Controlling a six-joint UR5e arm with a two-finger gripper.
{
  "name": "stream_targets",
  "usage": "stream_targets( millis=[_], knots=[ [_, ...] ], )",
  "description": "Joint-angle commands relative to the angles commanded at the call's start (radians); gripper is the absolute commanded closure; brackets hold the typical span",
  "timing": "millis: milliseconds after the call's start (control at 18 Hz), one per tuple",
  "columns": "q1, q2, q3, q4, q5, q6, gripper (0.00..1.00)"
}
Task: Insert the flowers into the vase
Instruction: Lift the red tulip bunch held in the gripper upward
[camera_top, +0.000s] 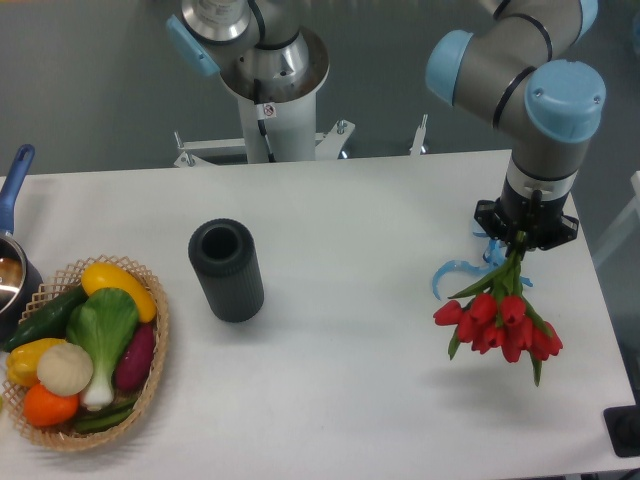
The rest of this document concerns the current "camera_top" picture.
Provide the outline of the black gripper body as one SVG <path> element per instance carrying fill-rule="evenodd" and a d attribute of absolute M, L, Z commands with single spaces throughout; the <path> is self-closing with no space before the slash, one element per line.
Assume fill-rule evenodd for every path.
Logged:
<path fill-rule="evenodd" d="M 539 228 L 564 214 L 567 198 L 568 195 L 564 195 L 555 200 L 545 200 L 541 189 L 520 194 L 505 180 L 499 199 L 505 203 L 511 217 L 511 243 L 515 240 L 516 232 L 523 231 L 528 235 L 526 248 L 536 248 L 535 238 Z"/>

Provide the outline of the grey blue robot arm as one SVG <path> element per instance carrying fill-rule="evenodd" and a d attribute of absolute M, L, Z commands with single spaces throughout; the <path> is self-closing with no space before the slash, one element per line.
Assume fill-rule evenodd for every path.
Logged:
<path fill-rule="evenodd" d="M 563 52 L 591 27 L 594 1 L 501 1 L 494 27 L 455 30 L 434 47 L 427 87 L 514 140 L 500 197 L 475 220 L 511 250 L 548 250 L 577 236 L 564 204 L 597 131 L 606 88 Z M 322 40 L 289 1 L 185 1 L 166 29 L 203 76 L 219 76 L 238 102 L 251 163 L 336 157 L 343 139 L 316 134 L 316 94 L 329 71 Z"/>

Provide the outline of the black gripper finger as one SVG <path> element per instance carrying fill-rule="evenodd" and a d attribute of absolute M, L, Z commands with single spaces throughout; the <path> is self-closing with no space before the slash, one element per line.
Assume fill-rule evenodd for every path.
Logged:
<path fill-rule="evenodd" d="M 511 243 L 511 217 L 501 199 L 479 200 L 474 219 L 491 239 Z"/>
<path fill-rule="evenodd" d="M 535 247 L 546 251 L 575 240 L 579 231 L 579 219 L 560 215 L 549 224 L 539 228 L 535 238 Z"/>

